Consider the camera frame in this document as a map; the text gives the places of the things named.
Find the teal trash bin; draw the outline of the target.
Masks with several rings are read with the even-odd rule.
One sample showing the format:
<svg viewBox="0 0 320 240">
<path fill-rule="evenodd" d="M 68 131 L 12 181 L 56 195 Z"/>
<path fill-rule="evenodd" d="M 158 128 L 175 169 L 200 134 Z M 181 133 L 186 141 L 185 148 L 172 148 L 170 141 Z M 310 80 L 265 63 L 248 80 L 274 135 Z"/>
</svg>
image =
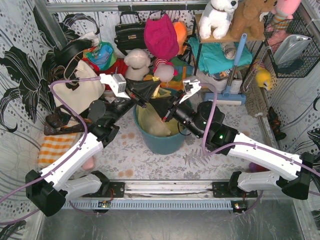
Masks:
<svg viewBox="0 0 320 240">
<path fill-rule="evenodd" d="M 175 153 L 182 147 L 187 137 L 187 129 L 184 128 L 180 123 L 178 123 L 179 134 L 169 136 L 169 137 L 153 136 L 144 132 L 138 126 L 137 124 L 138 121 L 136 118 L 136 113 L 134 113 L 134 110 L 136 110 L 136 106 L 133 108 L 133 120 L 138 130 L 142 134 L 142 139 L 145 145 L 152 153 L 155 153 L 158 155 L 169 155 L 169 154 Z"/>
</svg>

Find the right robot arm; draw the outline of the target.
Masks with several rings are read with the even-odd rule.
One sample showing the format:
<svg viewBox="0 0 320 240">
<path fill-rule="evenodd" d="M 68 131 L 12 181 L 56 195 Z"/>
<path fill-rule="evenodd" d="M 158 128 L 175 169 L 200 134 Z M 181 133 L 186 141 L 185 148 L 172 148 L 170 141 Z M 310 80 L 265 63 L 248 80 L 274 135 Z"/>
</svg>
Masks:
<svg viewBox="0 0 320 240">
<path fill-rule="evenodd" d="M 149 103 L 163 122 L 175 119 L 197 138 L 202 139 L 202 152 L 246 159 L 261 167 L 262 172 L 234 172 L 228 182 L 232 194 L 279 189 L 285 195 L 307 200 L 310 193 L 314 156 L 287 153 L 251 139 L 223 123 L 224 113 L 216 106 L 217 97 L 201 102 L 197 110 L 185 103 L 187 94 L 181 90 L 168 97 L 152 98 Z"/>
</svg>

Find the yellow trash bag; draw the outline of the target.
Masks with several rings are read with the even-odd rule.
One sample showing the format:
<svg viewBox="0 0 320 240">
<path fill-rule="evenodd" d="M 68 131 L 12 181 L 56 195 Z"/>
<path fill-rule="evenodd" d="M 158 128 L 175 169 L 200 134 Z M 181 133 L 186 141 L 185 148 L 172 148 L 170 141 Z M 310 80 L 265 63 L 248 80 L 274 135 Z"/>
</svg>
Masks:
<svg viewBox="0 0 320 240">
<path fill-rule="evenodd" d="M 151 74 L 147 74 L 143 80 L 152 80 L 155 82 L 160 80 L 160 78 Z M 172 94 L 172 90 L 167 90 L 161 86 L 158 86 L 151 98 L 160 99 L 169 97 Z M 147 134 L 155 137 L 172 137 L 179 134 L 178 121 L 171 119 L 169 122 L 163 122 L 155 108 L 150 103 L 147 103 L 146 107 L 136 105 L 136 109 L 133 111 L 133 113 L 136 114 L 137 125 Z"/>
</svg>

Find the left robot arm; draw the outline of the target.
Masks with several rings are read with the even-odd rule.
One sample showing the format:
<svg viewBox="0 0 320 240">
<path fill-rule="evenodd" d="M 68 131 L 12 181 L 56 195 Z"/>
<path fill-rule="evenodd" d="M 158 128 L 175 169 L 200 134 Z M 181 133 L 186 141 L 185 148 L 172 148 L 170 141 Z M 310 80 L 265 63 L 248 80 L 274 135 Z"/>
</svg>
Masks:
<svg viewBox="0 0 320 240">
<path fill-rule="evenodd" d="M 84 78 L 84 81 L 99 81 L 109 85 L 114 95 L 123 101 L 92 101 L 88 113 L 90 125 L 66 102 L 62 103 L 83 126 L 82 137 L 54 163 L 40 172 L 31 170 L 25 176 L 27 198 L 47 217 L 59 212 L 67 201 L 87 194 L 101 194 L 107 189 L 109 179 L 99 171 L 76 180 L 71 180 L 70 177 L 90 157 L 114 140 L 120 129 L 116 122 L 134 105 L 145 107 L 161 84 L 159 80 L 127 80 L 121 74 L 101 74 L 98 77 Z"/>
</svg>

